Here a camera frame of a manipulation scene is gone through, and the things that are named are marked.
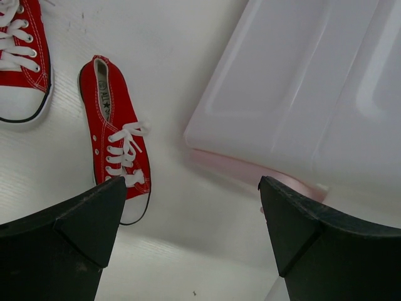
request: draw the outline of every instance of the red sneaker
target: red sneaker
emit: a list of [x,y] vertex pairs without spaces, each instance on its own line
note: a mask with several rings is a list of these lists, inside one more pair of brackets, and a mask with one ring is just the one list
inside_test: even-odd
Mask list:
[[128,187],[122,224],[145,214],[150,197],[150,166],[139,122],[121,71],[103,56],[94,56],[81,70],[78,88],[91,135],[96,184],[123,176]]
[[52,89],[39,1],[0,1],[0,125],[34,127],[46,117]]

